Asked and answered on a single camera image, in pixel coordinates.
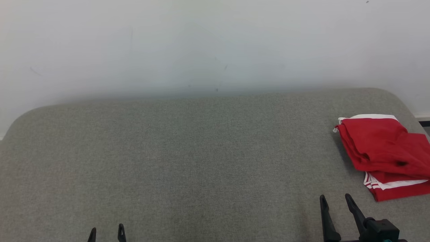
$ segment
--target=gray upholstered bench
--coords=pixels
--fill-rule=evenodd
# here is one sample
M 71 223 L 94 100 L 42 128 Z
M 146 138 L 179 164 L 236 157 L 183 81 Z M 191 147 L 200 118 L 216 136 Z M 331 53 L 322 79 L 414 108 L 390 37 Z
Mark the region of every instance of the gray upholstered bench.
M 379 89 L 44 107 L 0 145 L 0 241 L 322 241 L 319 196 L 343 239 L 344 195 L 410 242 L 430 239 L 430 195 L 376 203 L 333 133 L 338 117 L 393 114 Z

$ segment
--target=white wall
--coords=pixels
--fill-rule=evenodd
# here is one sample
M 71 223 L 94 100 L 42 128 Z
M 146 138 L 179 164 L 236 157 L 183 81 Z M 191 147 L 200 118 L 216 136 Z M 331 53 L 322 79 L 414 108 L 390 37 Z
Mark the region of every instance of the white wall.
M 430 2 L 366 1 L 1 0 L 0 136 L 130 96 L 380 87 L 430 114 Z

